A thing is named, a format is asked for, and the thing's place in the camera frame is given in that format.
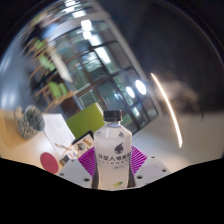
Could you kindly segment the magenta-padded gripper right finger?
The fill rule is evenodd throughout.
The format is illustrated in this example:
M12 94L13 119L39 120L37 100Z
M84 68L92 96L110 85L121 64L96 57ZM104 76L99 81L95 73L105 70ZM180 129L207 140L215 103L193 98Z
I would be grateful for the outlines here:
M133 146L130 157L129 188L140 188L170 174L155 155L147 155Z

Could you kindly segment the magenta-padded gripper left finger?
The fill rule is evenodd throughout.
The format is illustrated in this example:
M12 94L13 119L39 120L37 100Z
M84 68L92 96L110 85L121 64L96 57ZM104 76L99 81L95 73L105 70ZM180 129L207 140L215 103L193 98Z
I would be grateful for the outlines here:
M84 188L98 188L98 171L95 149L91 148L78 159L71 159L59 171L58 176Z

